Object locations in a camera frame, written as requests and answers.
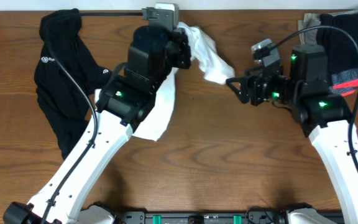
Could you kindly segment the white t-shirt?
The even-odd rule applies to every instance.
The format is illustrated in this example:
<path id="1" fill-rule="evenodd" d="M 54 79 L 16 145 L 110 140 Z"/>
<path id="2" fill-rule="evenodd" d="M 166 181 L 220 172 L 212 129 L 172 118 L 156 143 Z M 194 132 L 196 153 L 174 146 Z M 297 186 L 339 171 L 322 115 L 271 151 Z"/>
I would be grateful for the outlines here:
<path id="1" fill-rule="evenodd" d="M 220 85 L 226 83 L 226 79 L 234 77 L 234 69 L 229 66 L 217 53 L 216 44 L 199 27 L 190 27 L 184 22 L 178 23 L 189 40 L 191 60 L 199 61 L 199 68 L 204 72 L 204 79 Z M 134 132 L 134 136 L 142 139 L 158 141 L 165 132 L 175 105 L 175 74 L 177 68 L 173 68 L 162 86 L 157 90 L 156 104 L 152 108 L 145 121 Z"/>

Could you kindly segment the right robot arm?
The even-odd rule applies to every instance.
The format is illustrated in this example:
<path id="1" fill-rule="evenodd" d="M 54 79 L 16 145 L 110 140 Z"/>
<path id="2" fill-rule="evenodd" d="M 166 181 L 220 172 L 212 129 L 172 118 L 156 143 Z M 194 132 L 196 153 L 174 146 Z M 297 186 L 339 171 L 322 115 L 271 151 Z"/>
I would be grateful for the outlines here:
<path id="1" fill-rule="evenodd" d="M 320 45 L 293 48 L 289 77 L 272 44 L 252 47 L 259 66 L 226 85 L 242 103 L 288 105 L 292 118 L 317 150 L 339 200 L 345 223 L 358 223 L 358 137 L 345 99 L 331 92 L 328 56 Z"/>

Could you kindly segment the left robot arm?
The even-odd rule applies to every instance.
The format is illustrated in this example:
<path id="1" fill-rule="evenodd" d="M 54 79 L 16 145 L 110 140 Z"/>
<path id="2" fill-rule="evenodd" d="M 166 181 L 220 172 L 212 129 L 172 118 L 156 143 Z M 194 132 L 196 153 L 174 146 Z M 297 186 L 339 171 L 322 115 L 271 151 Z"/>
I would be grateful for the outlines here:
<path id="1" fill-rule="evenodd" d="M 134 33 L 128 60 L 118 65 L 96 97 L 93 117 L 59 170 L 27 204 L 12 202 L 4 223 L 115 223 L 113 212 L 82 206 L 117 151 L 151 111 L 160 86 L 176 68 L 190 67 L 182 27 L 142 26 Z"/>

